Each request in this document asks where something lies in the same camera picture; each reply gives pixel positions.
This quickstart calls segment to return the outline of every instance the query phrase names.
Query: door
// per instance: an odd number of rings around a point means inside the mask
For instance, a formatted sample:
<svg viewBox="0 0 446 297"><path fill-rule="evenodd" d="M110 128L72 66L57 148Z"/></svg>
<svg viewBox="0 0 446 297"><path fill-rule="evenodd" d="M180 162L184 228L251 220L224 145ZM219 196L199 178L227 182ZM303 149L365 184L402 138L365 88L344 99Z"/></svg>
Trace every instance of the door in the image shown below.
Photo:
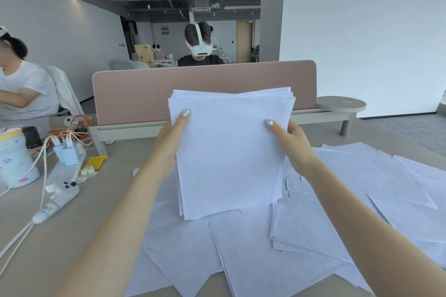
<svg viewBox="0 0 446 297"><path fill-rule="evenodd" d="M253 23L237 21L237 63L252 62Z"/></svg>

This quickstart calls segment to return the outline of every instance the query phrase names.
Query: person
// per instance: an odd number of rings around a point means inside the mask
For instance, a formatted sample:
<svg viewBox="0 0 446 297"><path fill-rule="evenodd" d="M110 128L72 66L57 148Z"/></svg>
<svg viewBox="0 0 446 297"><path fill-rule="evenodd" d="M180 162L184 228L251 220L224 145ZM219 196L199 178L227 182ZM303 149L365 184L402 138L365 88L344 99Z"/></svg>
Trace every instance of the person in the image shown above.
<svg viewBox="0 0 446 297"><path fill-rule="evenodd" d="M0 115L2 121L32 119L58 112L59 97L51 76L25 61L28 48L0 27Z"/></svg>
<svg viewBox="0 0 446 297"><path fill-rule="evenodd" d="M201 37L204 44L210 45L210 26L206 22L198 23L200 28ZM184 36L186 37L186 41L190 46L198 46L198 34L197 29L195 28L195 24L188 24L184 29ZM183 66L207 66L207 65L223 65L224 62L218 55L201 55L201 56L193 56L192 54L186 55L178 60L178 67Z"/></svg>
<svg viewBox="0 0 446 297"><path fill-rule="evenodd" d="M219 41L217 40L217 37L214 35L214 28L212 26L210 26L210 43L214 48L219 47Z"/></svg>
<svg viewBox="0 0 446 297"><path fill-rule="evenodd" d="M181 132L193 115L185 109L159 133L112 215L92 238L54 297L122 297L141 246L155 195L175 164ZM303 130L265 125L282 143L292 166L313 187L354 263L376 296L440 297L446 273L358 199L313 152Z"/></svg>

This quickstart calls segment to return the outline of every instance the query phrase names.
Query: vr headset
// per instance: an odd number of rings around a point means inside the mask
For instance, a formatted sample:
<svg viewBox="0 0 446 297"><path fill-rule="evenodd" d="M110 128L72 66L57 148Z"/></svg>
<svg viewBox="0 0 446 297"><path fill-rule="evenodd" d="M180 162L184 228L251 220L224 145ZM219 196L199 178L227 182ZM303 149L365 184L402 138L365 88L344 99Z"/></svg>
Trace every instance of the vr headset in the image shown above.
<svg viewBox="0 0 446 297"><path fill-rule="evenodd" d="M213 49L212 45L203 42L203 38L201 36L201 31L200 31L200 26L198 26L198 24L194 24L194 25L195 25L195 28L197 29L198 45L191 46L186 40L187 47L189 48L189 50L193 56L211 55L212 49Z"/></svg>
<svg viewBox="0 0 446 297"><path fill-rule="evenodd" d="M9 33L9 31L6 27L0 26L0 38L3 37L3 35L6 35L8 33Z"/></svg>

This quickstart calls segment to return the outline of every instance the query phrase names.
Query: gray chair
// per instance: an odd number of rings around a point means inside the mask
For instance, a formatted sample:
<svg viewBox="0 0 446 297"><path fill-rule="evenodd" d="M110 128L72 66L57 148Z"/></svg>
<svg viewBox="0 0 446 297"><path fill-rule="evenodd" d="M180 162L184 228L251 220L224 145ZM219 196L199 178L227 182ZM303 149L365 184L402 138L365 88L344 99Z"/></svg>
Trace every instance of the gray chair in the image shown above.
<svg viewBox="0 0 446 297"><path fill-rule="evenodd" d="M130 59L112 59L109 61L109 66L112 71L125 71L127 69L149 69L147 63L141 61L133 61Z"/></svg>

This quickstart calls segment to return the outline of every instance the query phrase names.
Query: air conditioning vent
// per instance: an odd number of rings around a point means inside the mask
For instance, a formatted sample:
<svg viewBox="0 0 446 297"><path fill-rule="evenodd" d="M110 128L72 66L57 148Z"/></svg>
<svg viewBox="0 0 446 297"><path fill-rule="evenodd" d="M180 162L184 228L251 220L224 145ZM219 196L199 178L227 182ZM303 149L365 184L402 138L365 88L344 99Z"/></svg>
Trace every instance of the air conditioning vent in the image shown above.
<svg viewBox="0 0 446 297"><path fill-rule="evenodd" d="M210 12L211 7L192 7L193 12Z"/></svg>

